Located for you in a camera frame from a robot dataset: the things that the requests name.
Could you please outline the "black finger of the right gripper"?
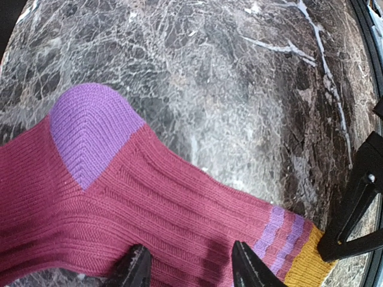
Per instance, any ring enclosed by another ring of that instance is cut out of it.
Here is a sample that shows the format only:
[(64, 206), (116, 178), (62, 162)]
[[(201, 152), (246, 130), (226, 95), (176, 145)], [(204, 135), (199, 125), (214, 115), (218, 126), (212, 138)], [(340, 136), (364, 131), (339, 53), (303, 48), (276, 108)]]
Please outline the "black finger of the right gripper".
[(382, 136), (371, 134), (358, 149), (345, 194), (317, 250), (325, 262), (382, 248), (382, 230), (348, 241), (377, 194), (382, 193)]

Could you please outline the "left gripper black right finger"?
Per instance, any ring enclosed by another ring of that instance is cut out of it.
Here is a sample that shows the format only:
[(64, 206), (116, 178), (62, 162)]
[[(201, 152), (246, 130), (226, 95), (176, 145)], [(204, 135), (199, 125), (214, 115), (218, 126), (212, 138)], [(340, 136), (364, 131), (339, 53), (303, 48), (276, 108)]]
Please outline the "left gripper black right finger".
[(236, 240), (232, 249), (235, 287), (287, 287), (245, 243)]

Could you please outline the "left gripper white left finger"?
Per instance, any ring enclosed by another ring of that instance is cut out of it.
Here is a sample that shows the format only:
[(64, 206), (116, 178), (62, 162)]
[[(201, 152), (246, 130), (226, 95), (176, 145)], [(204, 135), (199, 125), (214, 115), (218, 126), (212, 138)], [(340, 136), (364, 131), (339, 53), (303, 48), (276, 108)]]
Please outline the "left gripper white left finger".
[(150, 251), (144, 245), (133, 245), (102, 287), (149, 287), (151, 259)]

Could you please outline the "maroon striped sock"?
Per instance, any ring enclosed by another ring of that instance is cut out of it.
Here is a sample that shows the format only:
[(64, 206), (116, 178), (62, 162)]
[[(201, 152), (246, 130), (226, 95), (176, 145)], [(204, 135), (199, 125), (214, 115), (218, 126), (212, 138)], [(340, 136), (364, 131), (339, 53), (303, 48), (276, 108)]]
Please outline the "maroon striped sock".
[(322, 235), (184, 161), (100, 84), (69, 89), (1, 147), (1, 285), (52, 267), (105, 277), (140, 243), (153, 286), (232, 286), (240, 240), (288, 286), (320, 286)]

